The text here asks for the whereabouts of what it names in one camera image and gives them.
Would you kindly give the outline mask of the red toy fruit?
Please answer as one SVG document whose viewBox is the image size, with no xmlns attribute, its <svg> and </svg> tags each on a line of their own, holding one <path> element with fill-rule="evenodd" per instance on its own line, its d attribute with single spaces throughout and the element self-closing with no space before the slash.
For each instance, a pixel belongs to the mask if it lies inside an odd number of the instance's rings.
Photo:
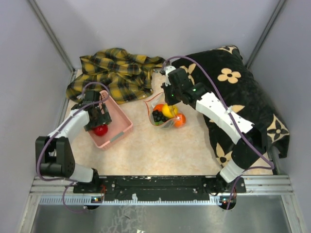
<svg viewBox="0 0 311 233">
<path fill-rule="evenodd" d="M 93 129 L 93 132 L 97 136 L 104 136 L 108 132 L 108 126 L 106 124 L 97 126 Z"/>
</svg>

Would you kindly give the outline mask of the pink plastic basket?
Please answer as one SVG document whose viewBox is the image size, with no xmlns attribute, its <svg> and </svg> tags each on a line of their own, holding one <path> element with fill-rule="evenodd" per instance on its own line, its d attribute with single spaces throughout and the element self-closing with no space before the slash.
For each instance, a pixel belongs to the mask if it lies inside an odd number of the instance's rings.
<svg viewBox="0 0 311 233">
<path fill-rule="evenodd" d="M 104 136 L 97 136 L 93 130 L 88 131 L 96 147 L 106 150 L 118 141 L 124 139 L 133 129 L 133 123 L 119 107 L 119 105 L 108 96 L 107 91 L 99 92 L 105 100 L 112 122 L 108 125 L 108 132 Z"/>
</svg>

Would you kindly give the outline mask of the yellow toy fruit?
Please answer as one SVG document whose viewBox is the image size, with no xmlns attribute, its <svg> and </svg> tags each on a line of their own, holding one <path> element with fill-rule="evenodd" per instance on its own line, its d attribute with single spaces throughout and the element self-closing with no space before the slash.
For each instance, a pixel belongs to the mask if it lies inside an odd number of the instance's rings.
<svg viewBox="0 0 311 233">
<path fill-rule="evenodd" d="M 175 105 L 164 104 L 162 107 L 162 113 L 165 117 L 174 118 L 178 114 L 178 108 Z"/>
</svg>

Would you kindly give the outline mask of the orange toy fruit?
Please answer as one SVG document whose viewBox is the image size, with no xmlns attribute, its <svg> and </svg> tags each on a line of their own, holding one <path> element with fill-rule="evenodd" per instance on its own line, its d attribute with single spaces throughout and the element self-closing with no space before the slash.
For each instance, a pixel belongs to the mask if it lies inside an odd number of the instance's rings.
<svg viewBox="0 0 311 233">
<path fill-rule="evenodd" d="M 163 106 L 164 106 L 164 104 L 157 104 L 157 105 L 154 107 L 153 111 L 161 112 Z"/>
<path fill-rule="evenodd" d="M 180 128 L 184 126 L 187 122 L 186 117 L 182 113 L 178 113 L 174 118 L 174 126 Z"/>
</svg>

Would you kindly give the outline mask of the clear orange-zipper zip bag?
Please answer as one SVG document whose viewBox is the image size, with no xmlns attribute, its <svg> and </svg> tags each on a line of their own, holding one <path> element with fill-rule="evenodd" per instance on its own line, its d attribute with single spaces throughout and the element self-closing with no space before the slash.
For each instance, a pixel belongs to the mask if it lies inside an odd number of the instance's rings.
<svg viewBox="0 0 311 233">
<path fill-rule="evenodd" d="M 178 106 L 168 105 L 165 102 L 164 92 L 156 94 L 144 102 L 150 123 L 158 128 L 181 128 L 185 126 L 187 119 Z"/>
</svg>

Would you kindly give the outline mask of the dark toy grapes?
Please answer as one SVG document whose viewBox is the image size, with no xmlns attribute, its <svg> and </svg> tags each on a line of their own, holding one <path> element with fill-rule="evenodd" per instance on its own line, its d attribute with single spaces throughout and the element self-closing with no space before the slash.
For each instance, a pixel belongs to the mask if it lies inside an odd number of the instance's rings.
<svg viewBox="0 0 311 233">
<path fill-rule="evenodd" d="M 166 122 L 168 120 L 168 118 L 164 116 L 162 112 L 153 111 L 152 116 L 155 123 Z"/>
</svg>

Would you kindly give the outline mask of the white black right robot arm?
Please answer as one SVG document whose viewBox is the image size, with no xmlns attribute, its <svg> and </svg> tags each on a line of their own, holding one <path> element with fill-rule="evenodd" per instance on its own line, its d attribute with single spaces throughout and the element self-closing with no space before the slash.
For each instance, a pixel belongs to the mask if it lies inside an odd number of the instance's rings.
<svg viewBox="0 0 311 233">
<path fill-rule="evenodd" d="M 226 108 L 203 83 L 193 84 L 184 69 L 167 66 L 161 74 L 166 76 L 161 88 L 168 105 L 179 102 L 190 105 L 213 120 L 234 143 L 231 160 L 222 168 L 217 180 L 221 191 L 230 191 L 234 180 L 266 152 L 264 129 Z"/>
</svg>

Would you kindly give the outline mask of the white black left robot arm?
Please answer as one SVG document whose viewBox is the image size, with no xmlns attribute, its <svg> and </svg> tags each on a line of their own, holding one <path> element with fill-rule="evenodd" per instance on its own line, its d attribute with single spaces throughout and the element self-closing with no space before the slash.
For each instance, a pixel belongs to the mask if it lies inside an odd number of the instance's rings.
<svg viewBox="0 0 311 233">
<path fill-rule="evenodd" d="M 84 183 L 85 189 L 94 193 L 101 187 L 96 170 L 75 162 L 71 143 L 84 129 L 86 132 L 111 123 L 103 97 L 97 91 L 86 91 L 64 121 L 47 136 L 35 141 L 36 172 L 43 181 L 68 180 Z"/>
</svg>

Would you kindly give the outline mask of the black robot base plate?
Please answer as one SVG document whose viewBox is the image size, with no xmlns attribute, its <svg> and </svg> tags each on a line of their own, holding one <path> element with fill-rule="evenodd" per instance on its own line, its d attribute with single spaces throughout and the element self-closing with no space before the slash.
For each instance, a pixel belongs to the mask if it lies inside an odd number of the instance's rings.
<svg viewBox="0 0 311 233">
<path fill-rule="evenodd" d="M 105 201 L 192 201 L 209 200 L 210 194 L 230 193 L 234 182 L 216 176 L 100 176 L 91 183 L 78 182 L 75 194 L 104 196 Z"/>
</svg>

